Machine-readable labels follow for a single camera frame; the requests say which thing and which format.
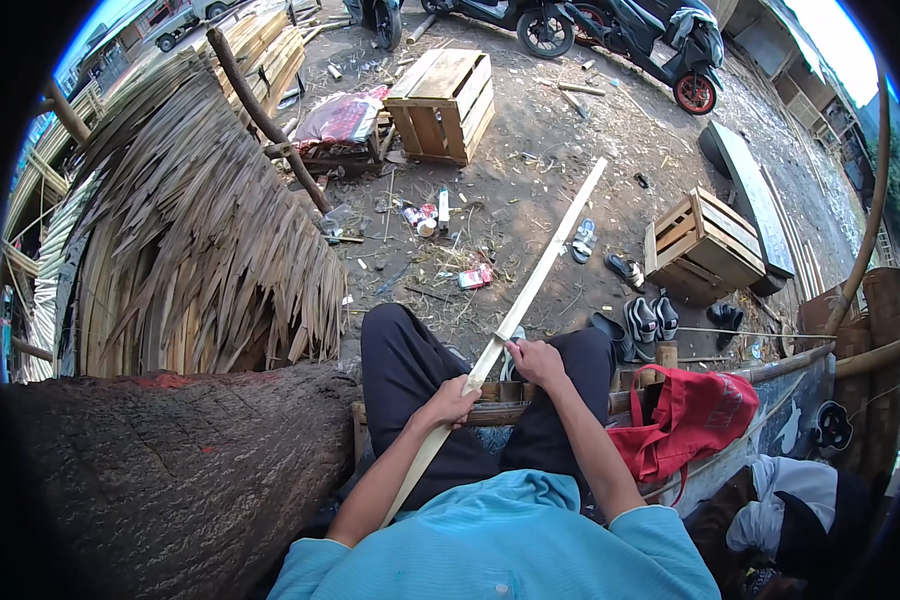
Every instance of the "knee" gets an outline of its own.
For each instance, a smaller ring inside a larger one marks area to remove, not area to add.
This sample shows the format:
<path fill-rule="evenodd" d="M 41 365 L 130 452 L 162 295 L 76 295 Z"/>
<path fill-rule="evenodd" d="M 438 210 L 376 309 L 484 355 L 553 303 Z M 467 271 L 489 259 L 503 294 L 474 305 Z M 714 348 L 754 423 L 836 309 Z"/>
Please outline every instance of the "knee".
<path fill-rule="evenodd" d="M 402 304 L 396 302 L 377 304 L 363 317 L 360 339 L 374 340 L 387 337 L 392 331 L 403 329 L 410 322 L 410 315 Z"/>

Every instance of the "person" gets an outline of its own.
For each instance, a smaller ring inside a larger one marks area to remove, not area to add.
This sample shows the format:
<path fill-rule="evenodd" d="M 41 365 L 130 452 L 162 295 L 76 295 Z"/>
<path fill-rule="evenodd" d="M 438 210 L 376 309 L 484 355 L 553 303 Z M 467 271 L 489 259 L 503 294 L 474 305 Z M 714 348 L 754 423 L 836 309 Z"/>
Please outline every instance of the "person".
<path fill-rule="evenodd" d="M 289 547 L 270 600 L 719 597 L 677 512 L 641 499 L 606 433 L 608 336 L 590 327 L 506 348 L 539 389 L 498 462 L 465 427 L 480 397 L 462 394 L 468 366 L 404 306 L 366 314 L 363 396 L 378 458 L 326 538 Z M 443 425 L 453 431 L 380 529 Z M 581 515 L 588 490 L 608 527 Z"/>
<path fill-rule="evenodd" d="M 690 538 L 722 597 L 741 597 L 750 587 L 744 569 L 753 562 L 772 566 L 781 593 L 833 597 L 867 545 L 864 483 L 811 460 L 759 454 L 748 462 L 688 517 Z"/>

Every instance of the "wooden crate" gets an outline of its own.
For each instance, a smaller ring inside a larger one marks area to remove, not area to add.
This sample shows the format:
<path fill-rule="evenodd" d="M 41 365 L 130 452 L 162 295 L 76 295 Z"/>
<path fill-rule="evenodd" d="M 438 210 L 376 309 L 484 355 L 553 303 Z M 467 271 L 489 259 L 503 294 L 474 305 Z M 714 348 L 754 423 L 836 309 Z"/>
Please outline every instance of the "wooden crate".
<path fill-rule="evenodd" d="M 708 306 L 766 274 L 753 226 L 699 187 L 647 226 L 647 280 Z"/>
<path fill-rule="evenodd" d="M 408 159 L 467 166 L 493 118 L 491 58 L 430 50 L 384 98 Z"/>

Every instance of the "light blue shirt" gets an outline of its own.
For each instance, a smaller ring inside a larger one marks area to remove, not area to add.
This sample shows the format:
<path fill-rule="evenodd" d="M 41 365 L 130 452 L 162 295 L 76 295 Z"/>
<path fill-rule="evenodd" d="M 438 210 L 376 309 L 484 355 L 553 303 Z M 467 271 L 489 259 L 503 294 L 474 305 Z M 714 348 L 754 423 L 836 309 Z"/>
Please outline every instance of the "light blue shirt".
<path fill-rule="evenodd" d="M 267 600 L 720 598 L 677 511 L 651 505 L 601 527 L 568 475 L 512 470 L 433 498 L 352 550 L 303 538 Z"/>

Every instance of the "black pants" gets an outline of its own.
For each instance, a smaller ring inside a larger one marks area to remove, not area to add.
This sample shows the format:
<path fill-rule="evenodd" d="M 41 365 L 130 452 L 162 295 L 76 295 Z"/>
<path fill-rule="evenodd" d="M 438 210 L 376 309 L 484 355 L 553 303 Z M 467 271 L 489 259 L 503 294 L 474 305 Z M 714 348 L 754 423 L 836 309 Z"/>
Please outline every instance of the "black pants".
<path fill-rule="evenodd" d="M 468 373 L 469 366 L 401 304 L 381 304 L 368 312 L 360 337 L 366 426 L 373 452 L 380 456 L 441 384 Z M 605 424 L 614 370 L 607 334 L 588 327 L 548 342 L 560 352 L 587 408 Z M 581 496 L 586 498 L 589 492 L 557 409 L 543 390 L 534 393 L 533 402 L 520 415 L 499 462 L 467 427 L 452 432 L 403 510 L 417 510 L 451 488 L 516 469 L 573 475 Z"/>

